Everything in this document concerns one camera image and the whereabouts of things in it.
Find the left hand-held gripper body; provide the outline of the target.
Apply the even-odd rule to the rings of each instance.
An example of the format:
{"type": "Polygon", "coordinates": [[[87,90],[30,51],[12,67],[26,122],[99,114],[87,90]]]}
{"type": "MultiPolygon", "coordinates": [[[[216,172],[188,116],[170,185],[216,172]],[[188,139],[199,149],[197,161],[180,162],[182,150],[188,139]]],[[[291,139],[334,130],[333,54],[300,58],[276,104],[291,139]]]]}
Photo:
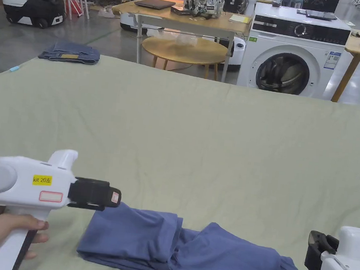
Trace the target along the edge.
{"type": "MultiPolygon", "coordinates": [[[[75,177],[75,150],[55,151],[47,161],[0,157],[0,206],[4,213],[46,221],[63,207],[103,211],[109,182],[75,177]]],[[[0,244],[0,270],[19,270],[38,231],[13,230],[0,244]]]]}

